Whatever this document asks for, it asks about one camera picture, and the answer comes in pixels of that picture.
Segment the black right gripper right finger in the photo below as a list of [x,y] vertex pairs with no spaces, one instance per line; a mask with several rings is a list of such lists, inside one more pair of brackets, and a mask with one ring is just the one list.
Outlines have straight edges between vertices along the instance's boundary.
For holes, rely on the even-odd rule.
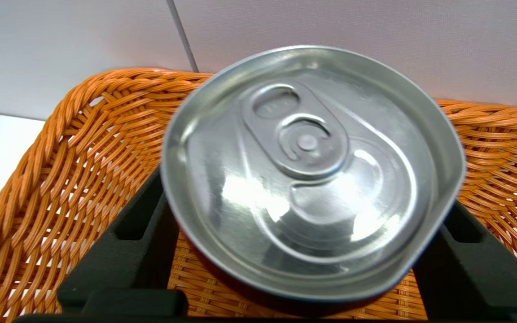
[[414,276],[430,320],[517,320],[517,258],[459,202]]

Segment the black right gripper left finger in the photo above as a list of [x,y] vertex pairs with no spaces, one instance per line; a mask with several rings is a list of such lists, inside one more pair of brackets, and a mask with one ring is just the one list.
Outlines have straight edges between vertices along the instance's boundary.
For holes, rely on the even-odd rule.
[[57,289],[65,314],[185,314],[169,289],[179,228],[156,169]]

